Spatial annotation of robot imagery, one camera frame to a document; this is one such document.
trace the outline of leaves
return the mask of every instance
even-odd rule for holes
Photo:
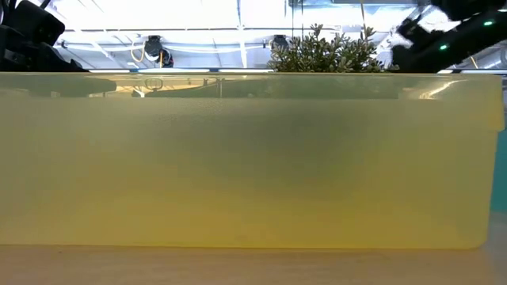
[[[375,34],[367,27],[360,39],[335,34],[328,42],[319,38],[323,25],[312,25],[309,35],[294,37],[289,47],[275,46],[268,66],[278,72],[383,72],[383,64],[373,58],[376,47],[370,41]]]

